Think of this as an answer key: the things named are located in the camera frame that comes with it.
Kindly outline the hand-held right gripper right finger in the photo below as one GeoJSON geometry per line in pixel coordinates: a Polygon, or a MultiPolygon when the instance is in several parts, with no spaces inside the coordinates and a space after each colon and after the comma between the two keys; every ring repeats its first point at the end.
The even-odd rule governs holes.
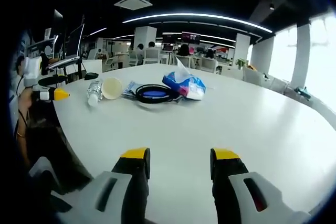
{"type": "Polygon", "coordinates": [[[210,152],[212,195],[218,223],[308,223],[310,214],[287,206],[281,191],[223,148],[210,152]]]}

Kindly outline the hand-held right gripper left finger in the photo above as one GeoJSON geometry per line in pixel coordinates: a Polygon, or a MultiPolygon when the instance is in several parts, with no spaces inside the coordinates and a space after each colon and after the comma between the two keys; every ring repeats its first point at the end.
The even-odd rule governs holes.
{"type": "Polygon", "coordinates": [[[123,153],[112,171],[103,172],[77,195],[64,199],[61,223],[145,223],[149,195],[150,149],[123,153]]]}

